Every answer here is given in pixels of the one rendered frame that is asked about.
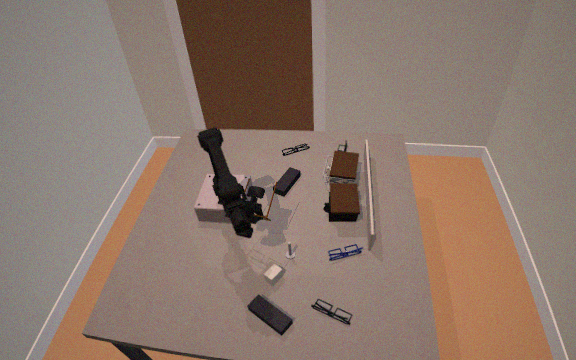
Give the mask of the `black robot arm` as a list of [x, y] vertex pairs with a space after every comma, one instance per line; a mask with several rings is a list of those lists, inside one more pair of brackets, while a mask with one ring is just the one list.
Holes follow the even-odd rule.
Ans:
[[[221, 148], [224, 141], [222, 133], [217, 128], [211, 128], [201, 131], [198, 136], [199, 145], [209, 153], [215, 176], [213, 178], [213, 189], [218, 196], [218, 204], [223, 205], [225, 217], [231, 219], [234, 230], [239, 233], [247, 231], [250, 227], [250, 221], [245, 212], [244, 206], [247, 206], [246, 194], [236, 178], [230, 174], [226, 164], [226, 158]], [[242, 198], [241, 198], [242, 195]]]

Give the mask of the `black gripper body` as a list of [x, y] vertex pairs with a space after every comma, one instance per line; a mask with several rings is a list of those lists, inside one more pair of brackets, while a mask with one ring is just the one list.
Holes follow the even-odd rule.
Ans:
[[[254, 215], [255, 210], [257, 210], [257, 207], [258, 207], [257, 198], [262, 199], [264, 196], [264, 193], [265, 193], [265, 189], [263, 189], [261, 187], [250, 186], [248, 189], [247, 196], [248, 197], [251, 196], [251, 200], [246, 201], [247, 206], [244, 206], [244, 209], [245, 209], [245, 212], [247, 214], [247, 217], [248, 217], [250, 223], [254, 223], [255, 218], [256, 218], [253, 215]], [[253, 228], [251, 228], [251, 227], [243, 233], [236, 232], [237, 235], [243, 236], [243, 237], [248, 237], [248, 238], [250, 238], [252, 236], [252, 233], [253, 233]]]

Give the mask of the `blue wire-frame glasses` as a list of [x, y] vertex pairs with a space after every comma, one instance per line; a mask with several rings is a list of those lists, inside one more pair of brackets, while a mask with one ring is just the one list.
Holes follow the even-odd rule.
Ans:
[[[333, 261], [333, 260], [337, 260], [337, 259], [341, 259], [341, 258], [345, 258], [345, 257], [350, 257], [350, 256], [354, 256], [354, 255], [358, 255], [362, 253], [361, 249], [364, 248], [359, 248], [357, 247], [357, 244], [355, 245], [350, 245], [350, 246], [346, 246], [344, 247], [346, 252], [341, 252], [341, 249], [334, 249], [334, 250], [329, 250], [328, 251], [328, 255], [330, 256], [329, 261]], [[361, 251], [359, 251], [361, 250]], [[347, 254], [347, 255], [346, 255]]]

